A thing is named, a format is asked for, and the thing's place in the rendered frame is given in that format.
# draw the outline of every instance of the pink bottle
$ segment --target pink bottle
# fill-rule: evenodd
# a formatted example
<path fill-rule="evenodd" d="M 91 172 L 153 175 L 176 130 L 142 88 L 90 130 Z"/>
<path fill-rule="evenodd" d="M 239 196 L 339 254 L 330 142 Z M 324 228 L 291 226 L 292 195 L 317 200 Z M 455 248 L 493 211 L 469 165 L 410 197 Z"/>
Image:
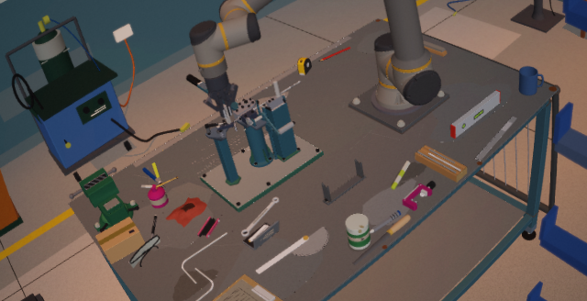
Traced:
<path fill-rule="evenodd" d="M 150 188 L 147 196 L 149 197 L 150 204 L 153 208 L 163 208 L 169 202 L 169 198 L 167 198 L 167 194 L 165 194 L 165 189 L 157 187 L 157 185 L 153 185 Z"/>

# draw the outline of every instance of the magenta c-clamp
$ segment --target magenta c-clamp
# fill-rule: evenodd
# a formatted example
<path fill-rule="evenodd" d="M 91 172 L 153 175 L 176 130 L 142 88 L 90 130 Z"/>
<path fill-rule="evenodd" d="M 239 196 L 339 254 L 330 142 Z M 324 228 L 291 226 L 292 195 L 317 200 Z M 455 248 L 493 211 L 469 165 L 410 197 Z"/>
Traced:
<path fill-rule="evenodd" d="M 414 201 L 414 198 L 420 194 L 422 194 L 422 196 L 431 196 L 432 189 L 436 185 L 437 184 L 434 183 L 434 181 L 430 181 L 430 183 L 428 183 L 427 185 L 419 184 L 418 186 L 415 187 L 414 191 L 410 192 L 410 194 L 407 195 L 404 198 L 404 200 L 402 200 L 402 204 L 404 204 L 404 206 L 416 211 L 418 209 L 418 203 L 416 201 Z"/>

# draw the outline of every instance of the red cloth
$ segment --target red cloth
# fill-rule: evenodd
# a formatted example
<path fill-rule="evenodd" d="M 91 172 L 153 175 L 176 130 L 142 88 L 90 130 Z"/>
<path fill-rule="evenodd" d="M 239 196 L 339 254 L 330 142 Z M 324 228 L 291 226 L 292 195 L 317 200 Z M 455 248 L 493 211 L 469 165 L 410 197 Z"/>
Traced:
<path fill-rule="evenodd" d="M 207 204 L 203 203 L 200 198 L 187 198 L 185 204 L 175 208 L 167 216 L 167 220 L 175 219 L 177 223 L 185 228 L 194 217 L 204 213 L 206 206 Z"/>

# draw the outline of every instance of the red pencil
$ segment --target red pencil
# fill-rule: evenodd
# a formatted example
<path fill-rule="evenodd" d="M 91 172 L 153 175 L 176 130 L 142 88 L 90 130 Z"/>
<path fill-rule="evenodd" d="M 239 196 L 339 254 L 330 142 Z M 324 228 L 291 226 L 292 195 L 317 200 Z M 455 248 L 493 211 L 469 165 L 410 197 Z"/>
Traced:
<path fill-rule="evenodd" d="M 346 49 L 343 49 L 343 50 L 340 50 L 340 51 L 338 51 L 338 52 L 332 53 L 332 54 L 330 54 L 329 56 L 327 56 L 327 57 L 324 57 L 324 58 L 320 59 L 320 61 L 324 61 L 324 60 L 326 60 L 326 59 L 330 59 L 330 58 L 332 58 L 332 57 L 336 56 L 337 54 L 340 54 L 340 53 L 342 53 L 342 52 L 344 52 L 344 51 L 346 51 L 346 50 L 348 50 L 348 49 L 350 49 L 350 47 L 348 47 L 348 48 L 346 48 Z"/>

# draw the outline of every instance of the workbench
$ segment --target workbench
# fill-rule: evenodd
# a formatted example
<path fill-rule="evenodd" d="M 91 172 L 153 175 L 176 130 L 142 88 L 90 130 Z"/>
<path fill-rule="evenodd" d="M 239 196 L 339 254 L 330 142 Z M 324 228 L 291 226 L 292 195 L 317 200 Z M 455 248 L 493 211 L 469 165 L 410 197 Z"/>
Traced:
<path fill-rule="evenodd" d="M 161 244 L 145 257 L 142 267 L 131 268 L 128 263 L 130 256 L 112 264 L 131 300 L 198 299 L 210 288 L 210 284 L 193 271 L 194 267 L 215 282 L 214 289 L 204 300 L 213 300 L 243 274 L 282 300 L 328 300 L 418 228 L 457 191 L 462 189 L 462 192 L 477 192 L 482 189 L 504 200 L 496 205 L 503 208 L 491 209 L 500 210 L 500 216 L 491 219 L 505 220 L 505 228 L 497 232 L 467 232 L 477 235 L 492 234 L 489 242 L 492 244 L 483 250 L 471 248 L 462 255 L 467 261 L 455 263 L 449 270 L 428 268 L 427 270 L 442 270 L 446 276 L 456 278 L 451 278 L 452 281 L 434 288 L 429 286 L 427 289 L 420 289 L 428 291 L 414 291 L 420 293 L 414 298 L 418 300 L 454 300 L 471 287 L 523 231 L 534 231 L 545 170 L 551 101 L 558 98 L 559 88 L 545 83 L 538 88 L 537 94 L 521 95 L 518 92 L 517 70 L 424 36 L 424 41 L 439 45 L 448 52 L 444 57 L 433 54 L 432 63 L 442 79 L 442 90 L 449 95 L 449 100 L 404 134 L 400 134 L 349 107 L 353 98 L 369 91 L 377 84 L 372 43 L 379 35 L 388 31 L 387 23 L 373 21 L 342 39 L 324 54 L 313 57 L 314 67 L 308 75 L 300 76 L 297 72 L 292 72 L 280 80 L 281 89 L 302 81 L 290 90 L 286 99 L 292 120 L 295 121 L 293 130 L 297 137 L 316 146 L 324 155 L 242 212 L 237 212 L 200 180 L 204 173 L 220 164 L 214 142 L 205 136 L 203 129 L 188 135 L 151 160 L 138 166 L 128 166 L 114 175 L 120 197 L 125 202 L 135 199 L 140 207 L 133 220 L 145 240 L 150 236 L 153 215 L 158 215 L 159 218 L 156 234 L 161 237 Z M 351 47 L 351 50 L 327 61 L 317 61 L 346 47 Z M 499 90 L 502 97 L 501 104 L 495 108 L 494 113 L 483 118 L 457 139 L 452 139 L 449 135 L 450 124 L 495 90 Z M 253 98 L 272 95 L 273 89 L 268 88 Z M 553 115 L 557 109 L 552 108 Z M 479 165 L 474 159 L 475 156 L 510 117 L 516 117 L 516 122 Z M 524 204 L 474 176 L 534 118 L 536 136 L 531 181 L 527 204 Z M 235 155 L 248 147 L 242 128 L 238 131 L 230 130 L 227 137 Z M 361 213 L 365 203 L 382 190 L 388 190 L 405 161 L 414 163 L 415 152 L 424 145 L 466 165 L 467 175 L 455 183 L 424 165 L 415 164 L 413 168 L 410 167 L 403 183 L 426 184 L 431 180 L 435 181 L 437 186 L 433 195 L 418 199 L 418 209 L 409 211 L 412 219 L 393 234 L 391 247 L 379 253 L 375 252 L 366 261 L 353 265 L 362 251 L 354 251 L 349 247 L 345 228 L 346 218 Z M 362 163 L 365 179 L 335 202 L 325 204 L 321 184 L 336 189 L 346 182 L 355 174 L 354 160 Z M 141 169 L 150 169 L 152 162 L 157 163 L 160 171 L 171 171 L 167 176 L 161 177 L 163 180 L 175 176 L 180 178 L 173 182 L 174 184 L 167 185 L 170 203 L 161 209 L 151 207 L 146 190 L 140 189 L 142 184 L 150 183 Z M 280 198 L 279 204 L 260 224 L 279 221 L 280 231 L 258 249 L 253 250 L 243 243 L 240 231 L 252 222 L 275 196 Z M 181 206 L 188 197 L 199 197 L 206 203 L 204 213 L 195 217 L 185 228 L 174 220 L 166 220 L 173 209 Z M 97 233 L 94 223 L 100 215 L 99 211 L 92 208 L 84 196 L 73 200 L 71 206 L 90 235 L 95 237 Z M 198 238 L 197 233 L 208 217 L 219 218 L 220 222 L 209 239 Z M 321 227 L 326 228 L 329 241 L 319 253 L 307 257 L 289 255 L 267 272 L 255 273 L 256 269 L 276 254 Z M 225 232 L 227 235 L 223 239 L 186 263 L 186 270 L 198 282 L 194 284 L 182 271 L 183 260 Z M 383 233 L 384 229 L 376 232 L 371 236 L 372 240 L 377 240 Z M 414 258 L 421 255 L 415 251 L 403 251 L 405 253 L 401 254 L 402 257 Z M 439 253 L 440 256 L 442 254 L 441 250 L 431 251 Z M 390 272 L 401 273 L 402 270 L 390 268 Z M 407 280 L 416 282 L 418 277 L 408 277 Z M 416 286 L 419 285 L 396 286 L 391 290 L 417 289 Z"/>

